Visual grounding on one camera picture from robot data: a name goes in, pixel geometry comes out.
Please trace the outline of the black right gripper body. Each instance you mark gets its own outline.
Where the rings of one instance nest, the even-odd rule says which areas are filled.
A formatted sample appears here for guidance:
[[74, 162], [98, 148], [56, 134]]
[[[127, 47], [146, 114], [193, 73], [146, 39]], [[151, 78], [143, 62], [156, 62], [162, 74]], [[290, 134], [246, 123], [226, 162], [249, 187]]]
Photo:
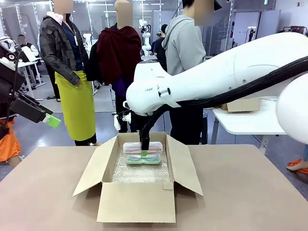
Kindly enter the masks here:
[[147, 116], [138, 115], [134, 112], [131, 112], [131, 123], [130, 130], [131, 132], [141, 133], [143, 127], [147, 123]]

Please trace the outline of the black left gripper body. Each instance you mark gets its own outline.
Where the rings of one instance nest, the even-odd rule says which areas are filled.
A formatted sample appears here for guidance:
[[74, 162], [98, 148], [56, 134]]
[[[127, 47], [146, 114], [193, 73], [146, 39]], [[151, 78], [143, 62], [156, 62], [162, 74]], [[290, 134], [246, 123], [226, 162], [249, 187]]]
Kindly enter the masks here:
[[25, 81], [25, 77], [10, 69], [4, 64], [0, 64], [0, 102], [5, 103], [9, 100], [9, 94], [13, 87], [17, 91]]

